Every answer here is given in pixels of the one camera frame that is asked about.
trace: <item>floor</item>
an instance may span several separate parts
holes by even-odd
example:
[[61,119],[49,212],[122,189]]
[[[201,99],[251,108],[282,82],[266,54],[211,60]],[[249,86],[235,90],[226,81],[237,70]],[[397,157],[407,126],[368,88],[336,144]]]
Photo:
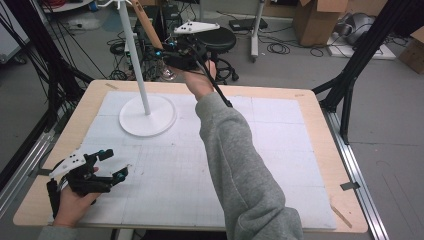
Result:
[[[119,15],[111,6],[96,13],[71,11],[61,16],[85,14],[100,19],[100,28],[80,31],[75,38],[105,75],[113,70],[113,55],[108,40],[122,31]],[[210,22],[228,27],[231,17],[207,13]],[[273,31],[290,26],[285,19],[266,19]],[[293,30],[261,33],[293,40]],[[290,47],[290,54],[267,51],[259,44],[259,58],[252,63],[249,35],[237,35],[236,46],[225,56],[236,68],[240,79],[230,85],[312,89],[336,77],[347,58],[330,57],[322,49],[322,57],[309,49]],[[396,56],[403,50],[388,44]],[[76,44],[69,48],[79,69],[102,79]],[[372,60],[360,75],[353,96],[349,139],[368,184],[374,203],[390,239],[424,239],[424,76],[413,72],[399,60]],[[318,95],[323,99],[325,93]],[[0,65],[0,169],[7,164],[46,109],[46,98],[30,63]],[[18,227],[13,215],[31,185],[29,178],[6,214],[0,219],[2,239],[36,239],[40,228]],[[109,229],[82,229],[80,239],[109,239]],[[363,234],[306,233],[306,239],[372,239]]]

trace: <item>white pole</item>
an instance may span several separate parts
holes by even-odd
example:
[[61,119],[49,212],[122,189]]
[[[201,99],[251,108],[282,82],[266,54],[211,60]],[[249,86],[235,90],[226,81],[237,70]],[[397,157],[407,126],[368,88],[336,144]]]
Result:
[[141,74],[140,64],[138,61],[137,50],[134,43],[134,33],[131,30],[130,19],[128,17],[127,5],[124,0],[118,0],[119,16],[121,17],[122,26],[124,27],[125,38],[127,39],[128,48],[131,54],[131,62],[134,67],[135,77],[137,79],[138,88],[140,89],[141,100],[143,100],[144,112],[150,115],[149,101],[146,95],[146,88],[144,87],[143,75]]

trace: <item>hand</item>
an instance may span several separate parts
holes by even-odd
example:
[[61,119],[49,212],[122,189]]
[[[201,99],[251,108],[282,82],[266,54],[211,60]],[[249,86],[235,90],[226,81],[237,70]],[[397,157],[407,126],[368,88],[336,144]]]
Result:
[[73,192],[69,186],[62,189],[60,194],[60,206],[53,226],[73,228],[101,193],[89,193],[81,197]]
[[[208,67],[208,69],[210,69],[211,76],[215,79],[215,63],[212,61],[207,61],[205,65]],[[196,73],[182,72],[181,70],[177,70],[177,72],[183,75],[188,89],[191,93],[194,94],[197,101],[199,101],[203,96],[214,92],[212,83],[209,81],[207,76],[203,75],[201,70],[196,71]]]

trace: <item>wooden board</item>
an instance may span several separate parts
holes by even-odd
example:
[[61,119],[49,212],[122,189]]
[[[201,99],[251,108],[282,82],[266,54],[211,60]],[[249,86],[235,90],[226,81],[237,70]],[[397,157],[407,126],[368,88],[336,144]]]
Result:
[[[184,84],[145,83],[148,93],[189,93]],[[312,148],[323,177],[330,205],[336,219],[336,230],[331,232],[363,233],[368,230],[361,207],[352,190],[343,191],[340,184],[349,181],[334,140],[321,112],[315,94],[310,90],[222,86],[227,96],[292,99],[299,103]],[[82,143],[90,124],[108,91],[138,91],[136,82],[98,80],[93,81],[77,109],[66,125],[43,168],[51,169],[65,155]],[[22,226],[44,226],[51,214],[45,184],[48,177],[39,176],[28,191],[14,216],[14,223]],[[84,225],[102,227],[103,225]]]

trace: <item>cardboard box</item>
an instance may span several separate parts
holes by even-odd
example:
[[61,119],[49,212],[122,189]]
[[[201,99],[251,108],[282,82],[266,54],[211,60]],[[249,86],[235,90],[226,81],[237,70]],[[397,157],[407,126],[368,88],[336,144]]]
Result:
[[414,38],[399,59],[419,74],[424,73],[424,26],[411,34]]
[[276,5],[272,4],[271,0],[265,0],[265,6],[262,14],[269,17],[292,18],[295,11],[295,6]]
[[346,8],[346,13],[365,13],[369,16],[378,16],[384,5],[386,5],[387,0],[349,0]]
[[293,29],[302,46],[325,46],[348,0],[299,0]]

